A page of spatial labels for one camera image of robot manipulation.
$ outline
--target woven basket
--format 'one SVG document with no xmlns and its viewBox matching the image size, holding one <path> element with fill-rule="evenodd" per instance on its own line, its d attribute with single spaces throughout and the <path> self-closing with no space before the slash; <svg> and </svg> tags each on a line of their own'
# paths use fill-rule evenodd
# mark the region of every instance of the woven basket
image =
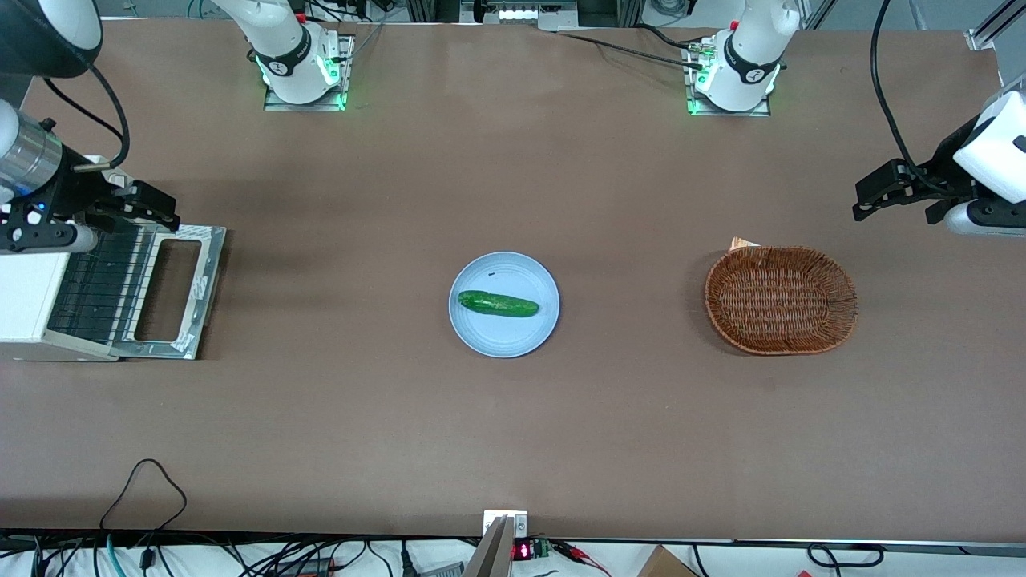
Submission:
<svg viewBox="0 0 1026 577">
<path fill-rule="evenodd" d="M 855 287 L 840 266 L 803 246 L 732 251 L 709 271 L 706 309 L 732 345 L 752 354 L 816 354 L 855 329 Z"/>
</svg>

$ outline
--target table surface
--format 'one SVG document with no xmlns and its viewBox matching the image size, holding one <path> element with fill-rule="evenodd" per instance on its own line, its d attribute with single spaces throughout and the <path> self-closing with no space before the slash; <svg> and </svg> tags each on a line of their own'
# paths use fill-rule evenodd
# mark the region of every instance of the table surface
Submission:
<svg viewBox="0 0 1026 577">
<path fill-rule="evenodd" d="M 348 111 L 265 113 L 232 23 L 106 27 L 124 168 L 232 230 L 225 274 L 202 360 L 0 366 L 0 526 L 94 527 L 155 457 L 189 494 L 177 528 L 473 534 L 508 507 L 553 535 L 1026 540 L 1023 244 L 924 206 L 853 222 L 896 156 L 867 33 L 796 35 L 773 117 L 745 119 L 688 117 L 679 69 L 498 26 L 387 27 Z M 956 33 L 880 50 L 920 160 L 997 87 Z M 60 85 L 110 116 L 92 79 Z M 27 109 L 116 150 L 40 83 Z M 851 340 L 725 345 L 702 285 L 734 235 L 836 259 Z M 453 277 L 494 251 L 562 295 L 522 358 L 449 325 Z M 175 499 L 146 471 L 111 525 Z"/>
</svg>

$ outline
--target metal bracket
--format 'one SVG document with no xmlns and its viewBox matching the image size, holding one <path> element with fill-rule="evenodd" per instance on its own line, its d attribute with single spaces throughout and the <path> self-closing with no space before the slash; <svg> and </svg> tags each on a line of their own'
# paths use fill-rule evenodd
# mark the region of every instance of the metal bracket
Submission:
<svg viewBox="0 0 1026 577">
<path fill-rule="evenodd" d="M 1008 0 L 994 9 L 976 28 L 965 31 L 965 41 L 973 50 L 994 47 L 994 39 L 1026 13 L 1026 0 Z"/>
<path fill-rule="evenodd" d="M 489 509 L 484 511 L 481 535 L 488 532 L 488 528 L 496 522 L 497 517 L 511 517 L 513 520 L 514 537 L 522 539 L 527 536 L 527 511 L 514 511 L 506 509 Z"/>
</svg>

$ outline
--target red digital display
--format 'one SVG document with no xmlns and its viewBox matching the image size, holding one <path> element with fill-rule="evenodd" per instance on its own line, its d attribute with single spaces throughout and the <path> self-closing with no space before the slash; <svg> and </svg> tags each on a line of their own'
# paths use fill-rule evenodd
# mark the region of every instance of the red digital display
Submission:
<svg viewBox="0 0 1026 577">
<path fill-rule="evenodd" d="M 531 548 L 530 539 L 524 539 L 523 541 L 518 539 L 517 543 L 513 545 L 513 550 L 510 551 L 510 559 L 513 561 L 529 561 L 535 559 Z"/>
</svg>

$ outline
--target light blue plate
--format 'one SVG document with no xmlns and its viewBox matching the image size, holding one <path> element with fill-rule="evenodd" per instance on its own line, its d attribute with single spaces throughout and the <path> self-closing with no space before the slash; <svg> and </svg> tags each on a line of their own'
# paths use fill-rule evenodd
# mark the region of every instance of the light blue plate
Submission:
<svg viewBox="0 0 1026 577">
<path fill-rule="evenodd" d="M 464 291 L 485 291 L 535 301 L 538 313 L 513 318 L 474 312 L 460 304 Z M 512 358 L 537 349 L 559 319 L 559 288 L 535 259 L 519 253 L 491 253 L 474 260 L 456 277 L 449 291 L 449 320 L 467 346 L 496 358 Z"/>
</svg>

